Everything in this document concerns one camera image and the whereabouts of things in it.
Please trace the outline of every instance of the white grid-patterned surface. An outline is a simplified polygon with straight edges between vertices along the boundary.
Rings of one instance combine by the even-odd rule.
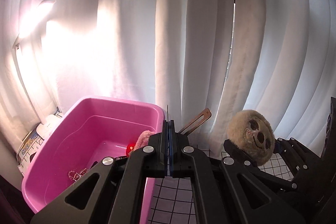
[[[209,149],[202,149],[202,151],[208,157],[211,156]],[[227,155],[225,151],[222,152],[222,157]],[[273,154],[272,158],[259,168],[286,180],[293,178],[292,173],[279,154]],[[147,224],[155,223],[196,224],[190,179],[175,179],[172,177],[156,179]]]

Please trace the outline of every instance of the white curtain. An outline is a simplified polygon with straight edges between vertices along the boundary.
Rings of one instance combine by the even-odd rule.
[[[41,1],[0,0],[0,128],[15,150],[39,122],[29,97],[49,115],[104,95],[169,105],[176,130],[209,107],[190,141],[213,155],[243,108],[321,152],[336,96],[336,0],[236,0],[231,55],[234,0],[57,0],[15,54],[20,20]]]

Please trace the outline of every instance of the embroidered mouth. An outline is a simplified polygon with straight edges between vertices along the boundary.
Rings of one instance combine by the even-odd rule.
[[[253,136],[253,140],[254,140],[254,143],[255,143],[256,147],[258,147],[259,149],[262,149],[262,150],[264,150],[262,147],[259,147],[259,146],[257,145],[257,143],[256,143],[256,141],[255,141],[255,138],[254,138],[254,136]]]

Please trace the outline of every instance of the bright light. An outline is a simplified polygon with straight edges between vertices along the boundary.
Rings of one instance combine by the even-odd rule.
[[[31,34],[37,24],[51,11],[56,0],[43,0],[37,8],[28,12],[21,21],[19,38],[24,38]]]

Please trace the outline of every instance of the lamp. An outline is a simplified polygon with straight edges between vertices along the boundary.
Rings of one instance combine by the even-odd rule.
[[[17,59],[17,66],[16,66],[17,74],[25,90],[26,96],[30,102],[31,107],[34,109],[36,115],[39,117],[41,121],[36,131],[42,138],[45,138],[45,136],[47,136],[51,132],[53,126],[59,122],[59,118],[56,117],[55,115],[49,115],[45,117],[35,96],[35,90],[33,90],[34,83],[30,83],[30,85],[27,86],[24,84],[24,82],[26,82],[26,84],[27,82],[29,82],[30,76],[26,69],[27,63],[25,61],[24,56],[22,55],[20,43],[25,37],[29,36],[33,32],[33,30],[35,30],[36,26],[39,23],[41,23],[45,19],[45,17],[52,10],[55,2],[56,0],[43,0],[36,8],[32,9],[26,15],[24,15],[19,27],[19,34],[16,37],[15,42],[13,44],[13,49],[15,50],[15,56]]]

